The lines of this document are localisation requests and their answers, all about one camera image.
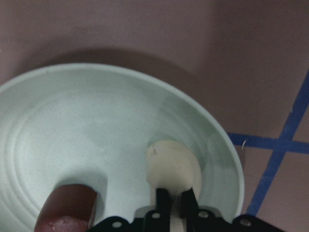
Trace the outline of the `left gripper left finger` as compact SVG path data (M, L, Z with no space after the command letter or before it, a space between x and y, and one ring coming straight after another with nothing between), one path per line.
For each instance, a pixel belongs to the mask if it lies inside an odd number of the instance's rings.
M130 223L126 219L112 216L90 228L89 232L169 232L171 198L165 189L155 191L155 207L135 217Z

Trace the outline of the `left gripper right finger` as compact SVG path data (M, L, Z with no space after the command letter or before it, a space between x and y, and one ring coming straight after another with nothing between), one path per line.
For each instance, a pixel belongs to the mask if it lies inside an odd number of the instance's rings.
M200 207L193 189L181 196L181 217L188 232L281 232L282 230L251 215L240 215L227 222L212 207Z

